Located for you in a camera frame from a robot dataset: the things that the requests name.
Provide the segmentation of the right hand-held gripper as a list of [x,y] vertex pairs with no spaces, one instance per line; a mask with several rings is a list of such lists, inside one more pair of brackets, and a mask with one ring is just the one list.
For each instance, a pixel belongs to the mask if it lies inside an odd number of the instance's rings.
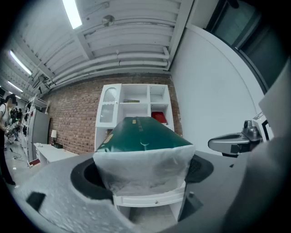
[[225,157],[238,157],[241,145],[267,142],[273,138],[291,136],[291,59],[259,102],[261,112],[244,122],[242,133],[212,138],[208,147]]

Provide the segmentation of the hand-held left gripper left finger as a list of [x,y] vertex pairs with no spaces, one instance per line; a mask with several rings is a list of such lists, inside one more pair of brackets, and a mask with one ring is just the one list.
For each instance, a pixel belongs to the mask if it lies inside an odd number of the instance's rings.
[[45,233],[141,233],[113,204],[93,154],[42,167],[13,197],[26,217]]

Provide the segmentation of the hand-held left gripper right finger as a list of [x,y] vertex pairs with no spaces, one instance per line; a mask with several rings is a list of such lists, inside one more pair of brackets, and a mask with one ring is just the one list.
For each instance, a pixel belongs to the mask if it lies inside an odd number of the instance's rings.
[[267,233],[280,222],[281,139],[238,157],[209,201],[166,233]]

